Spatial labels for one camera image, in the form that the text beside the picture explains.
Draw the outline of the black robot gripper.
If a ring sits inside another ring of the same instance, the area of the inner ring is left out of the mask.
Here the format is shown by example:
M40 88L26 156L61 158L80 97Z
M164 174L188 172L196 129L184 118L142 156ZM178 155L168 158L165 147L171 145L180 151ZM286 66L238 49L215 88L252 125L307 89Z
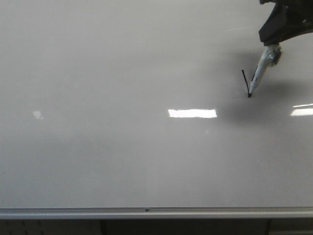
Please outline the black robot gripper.
M311 0L273 0L274 8L259 30L260 41L269 46L313 32Z

